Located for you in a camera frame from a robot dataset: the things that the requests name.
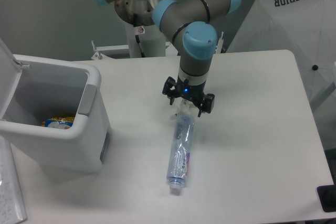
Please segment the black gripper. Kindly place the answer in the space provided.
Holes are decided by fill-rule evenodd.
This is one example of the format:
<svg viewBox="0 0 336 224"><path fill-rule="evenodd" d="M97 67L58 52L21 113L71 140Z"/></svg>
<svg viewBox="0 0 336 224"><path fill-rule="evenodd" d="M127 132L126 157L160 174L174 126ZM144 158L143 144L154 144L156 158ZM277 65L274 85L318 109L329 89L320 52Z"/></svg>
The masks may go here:
<svg viewBox="0 0 336 224"><path fill-rule="evenodd" d="M183 98L193 103L196 103L198 108L197 116L200 117L202 113L210 114L215 102L215 95L212 93L204 94L205 81L199 85L190 85L177 78L177 82L168 77L164 83L162 94L166 95L170 100L170 105L174 103L176 98Z"/></svg>

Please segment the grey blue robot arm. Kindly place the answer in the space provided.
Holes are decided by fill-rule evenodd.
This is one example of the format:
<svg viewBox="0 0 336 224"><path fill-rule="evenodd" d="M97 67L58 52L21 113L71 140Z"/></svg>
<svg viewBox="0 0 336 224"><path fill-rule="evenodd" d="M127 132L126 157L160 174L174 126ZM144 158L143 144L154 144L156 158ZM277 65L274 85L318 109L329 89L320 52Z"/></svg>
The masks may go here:
<svg viewBox="0 0 336 224"><path fill-rule="evenodd" d="M215 96L204 93L214 54L218 53L217 32L211 21L236 10L242 0L95 0L99 5L113 3L128 31L132 57L149 57L145 45L163 52L169 41L180 54L178 77L168 78L163 94L170 102L182 98L192 102L200 113L210 113Z"/></svg>

